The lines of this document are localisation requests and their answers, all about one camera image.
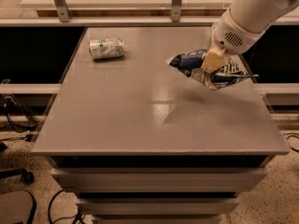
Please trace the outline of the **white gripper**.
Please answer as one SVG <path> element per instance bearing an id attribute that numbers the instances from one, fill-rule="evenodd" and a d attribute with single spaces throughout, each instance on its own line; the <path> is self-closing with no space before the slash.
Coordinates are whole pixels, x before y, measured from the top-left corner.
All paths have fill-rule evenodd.
<path id="1" fill-rule="evenodd" d="M 231 15 L 225 11 L 218 21 L 215 21 L 211 30 L 211 50 L 203 60 L 201 68 L 212 74 L 228 63 L 227 55 L 236 55 L 246 52 L 263 35 L 263 31 L 254 33 L 242 28 Z"/>

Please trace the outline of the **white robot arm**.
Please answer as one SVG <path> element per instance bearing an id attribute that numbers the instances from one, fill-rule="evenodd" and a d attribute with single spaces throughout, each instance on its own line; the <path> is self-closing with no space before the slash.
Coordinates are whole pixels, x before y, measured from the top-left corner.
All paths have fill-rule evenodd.
<path id="1" fill-rule="evenodd" d="M 234 0 L 212 25 L 211 47 L 201 68 L 209 74 L 228 63 L 230 55 L 249 50 L 299 0 Z"/>

